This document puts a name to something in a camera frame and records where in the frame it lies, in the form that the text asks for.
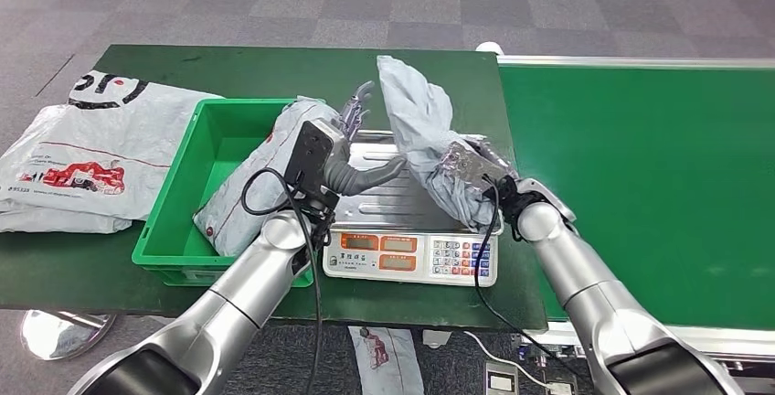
green table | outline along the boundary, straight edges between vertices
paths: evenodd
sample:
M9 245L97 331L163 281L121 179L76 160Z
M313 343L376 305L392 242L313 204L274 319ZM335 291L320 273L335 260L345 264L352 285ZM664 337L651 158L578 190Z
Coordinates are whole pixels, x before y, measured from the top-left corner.
M775 329L775 61L499 62L517 168L647 310Z
M325 98L341 106L355 87L377 80L375 57L390 53L441 85L454 103L453 128L488 135L513 156L497 63L476 52L300 48L113 46L95 69L225 97ZM382 95L369 103L364 128L387 129ZM0 307L178 315L203 293L167 287L132 264L141 223L117 234L0 234ZM500 239L497 284L485 291L518 326L546 329L535 258ZM502 329L471 287L383 283L321 277L324 318L372 325ZM312 289L294 289L275 316L313 318Z

green plastic crate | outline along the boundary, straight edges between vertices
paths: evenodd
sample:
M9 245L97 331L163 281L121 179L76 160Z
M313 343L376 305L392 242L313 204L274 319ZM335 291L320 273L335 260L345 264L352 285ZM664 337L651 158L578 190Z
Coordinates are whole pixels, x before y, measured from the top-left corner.
M203 100L188 123L175 160L132 261L167 285L209 286L235 257L219 256L192 217L223 181L271 132L292 99ZM293 283L306 287L307 271Z

power cord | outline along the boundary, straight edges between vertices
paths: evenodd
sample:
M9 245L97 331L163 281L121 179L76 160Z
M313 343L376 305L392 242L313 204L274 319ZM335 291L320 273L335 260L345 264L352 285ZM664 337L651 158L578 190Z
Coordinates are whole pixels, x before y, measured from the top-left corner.
M285 201L283 201L280 205L274 206L272 208L266 208L263 210L255 210L248 207L246 196L248 195L248 190L253 185L253 182L262 174L269 173L277 177L277 179L280 181L280 185L282 186L282 190L285 193ZM315 349L313 353L313 369L312 372L310 372L310 378L307 380L307 395L311 395L313 393L313 384L315 375L317 374L318 364L320 362L320 352L323 348L323 317L321 316L321 305L320 305L320 283L318 282L318 275L317 275L317 263L315 262L314 257L314 250L313 250L313 241L310 237L310 232L307 229L306 226L304 226L304 217L302 215L302 210L299 208L299 204L295 200L296 193L298 191L294 189L291 191L290 188L288 188L288 184L285 183L285 178L277 172L274 168L270 167L264 167L255 173L253 173L252 176L248 178L248 180L245 182L245 186L242 188L242 194L239 196L239 202L242 204L242 208L245 209L245 212L248 212L250 215L266 215L270 214L272 212L276 212L280 210L281 208L291 206L293 209L293 213L296 215L296 219L299 220L299 224L302 227L302 232L304 234L304 240L307 244L307 257L310 259L310 267L313 271L313 288L315 293Z
M489 358L491 358L491 359L493 359L495 361L499 361L501 363L505 363L506 365L511 365L511 366L517 368L520 372L525 374L525 376L528 377L530 379L530 381L533 381L538 386L541 386L541 387L549 389L549 393L551 393L551 390L552 390L551 386L549 386L548 384L544 383L543 381L537 379L536 377L533 377L532 375L528 374L527 371L525 370L525 368L517 365L514 361L510 361L510 360L506 360L504 358L498 358L498 357L494 356L493 354L490 353L490 351L487 350L486 347L484 347L484 345L482 344L482 340L480 340L479 337L475 336L474 334L472 334L472 333L470 333L468 331L463 331L463 333L473 337L473 339L476 340L476 343L479 344L479 347L482 349L482 351L484 351L484 354L486 354L487 357L489 357Z
M586 377L582 376L579 372L577 372L575 369L573 369L568 363L561 360L559 357L557 357L552 351L548 350L547 347L539 343L537 340L532 338L530 335L528 335L523 329L515 326L511 322L508 321L503 315L498 313L492 305L490 305L489 302L487 302L487 299L484 298L484 294L482 293L482 287L479 285L479 268L482 265L482 255L484 254L484 248L487 247L487 243L490 240L490 237L493 235L493 230L495 229L495 223L498 220L498 210L500 208L500 198L498 196L498 187L495 185L495 182L489 177L485 176L483 177L484 181L489 183L493 190L495 191L494 194L494 208L493 208L493 218L490 219L490 225L487 227L486 233L484 233L484 239L482 240L482 245L479 248L479 252L476 255L476 266L473 269L473 287L476 289L476 294L479 295L479 300L482 301L482 304L484 304L484 307L490 310L490 313L492 313L495 317L500 319L501 322L506 324L506 326L513 329L518 335L526 338L530 343L535 345L538 349L544 352L549 358L555 360L557 363L559 363L560 366L567 369L570 373L575 375L576 377L579 377L580 379L587 379Z

weighing scale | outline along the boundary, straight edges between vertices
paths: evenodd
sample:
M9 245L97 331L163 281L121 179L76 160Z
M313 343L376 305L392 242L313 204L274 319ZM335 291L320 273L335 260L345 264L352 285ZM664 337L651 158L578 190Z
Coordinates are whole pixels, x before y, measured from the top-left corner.
M350 146L350 165L382 166L397 153L393 133L363 130ZM408 169L382 186L341 197L335 214L331 244L323 251L328 276L473 286L476 256L483 251L479 284L489 287L497 279L503 218L481 247L483 235L436 206Z

crumpled plastic bag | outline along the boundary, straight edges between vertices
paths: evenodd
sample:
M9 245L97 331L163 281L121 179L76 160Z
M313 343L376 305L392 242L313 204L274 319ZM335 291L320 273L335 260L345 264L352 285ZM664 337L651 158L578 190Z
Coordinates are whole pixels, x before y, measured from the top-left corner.
M87 73L0 156L0 231L111 233L147 219L207 98L220 97Z
M339 113L324 101L302 96L282 109L271 135L239 164L194 216L196 227L220 255L240 255L259 235L268 217L250 215L242 208L239 198L248 178L267 166L285 174L304 121L331 122L338 117ZM276 177L262 175L250 186L245 199L250 208L265 209L285 199L285 193Z
M398 152L409 161L409 172L439 208L469 229L488 226L493 218L493 203L480 190L440 169L441 158L453 142L472 150L450 129L450 97L399 59L380 55L377 68L390 128Z

